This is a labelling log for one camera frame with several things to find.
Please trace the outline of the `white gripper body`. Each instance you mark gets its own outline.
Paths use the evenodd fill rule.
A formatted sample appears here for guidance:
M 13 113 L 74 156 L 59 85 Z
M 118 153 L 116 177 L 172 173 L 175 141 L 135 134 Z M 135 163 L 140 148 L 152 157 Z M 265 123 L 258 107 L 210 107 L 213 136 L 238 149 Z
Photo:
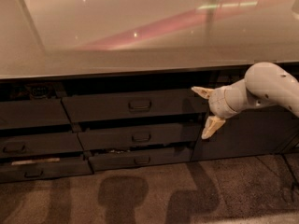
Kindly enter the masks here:
M 209 99 L 210 111 L 221 119 L 229 119 L 240 113 L 240 90 L 233 86 L 215 89 Z

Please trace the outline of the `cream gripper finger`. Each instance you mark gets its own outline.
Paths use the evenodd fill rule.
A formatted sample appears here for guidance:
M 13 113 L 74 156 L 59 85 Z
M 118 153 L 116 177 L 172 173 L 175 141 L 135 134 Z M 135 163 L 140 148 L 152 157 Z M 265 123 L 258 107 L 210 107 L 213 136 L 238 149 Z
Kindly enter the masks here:
M 202 131 L 201 137 L 203 139 L 210 138 L 219 128 L 224 125 L 225 122 L 225 119 L 221 119 L 217 116 L 209 116 L 206 120 L 206 124 L 204 130 Z
M 192 87 L 192 91 L 195 92 L 195 93 L 197 93 L 202 98 L 208 100 L 214 90 L 213 89 L 209 89 L 209 88 L 204 88 L 204 87 L 193 86 Z

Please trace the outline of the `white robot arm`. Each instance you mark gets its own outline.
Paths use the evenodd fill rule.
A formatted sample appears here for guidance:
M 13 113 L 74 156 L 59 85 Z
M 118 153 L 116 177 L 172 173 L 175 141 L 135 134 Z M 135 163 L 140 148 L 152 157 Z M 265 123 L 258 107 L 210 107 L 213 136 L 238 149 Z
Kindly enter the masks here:
M 231 85 L 216 89 L 193 86 L 192 91 L 208 100 L 212 112 L 202 139 L 210 138 L 227 119 L 248 109 L 279 105 L 299 117 L 299 82 L 274 63 L 252 65 L 243 79 Z

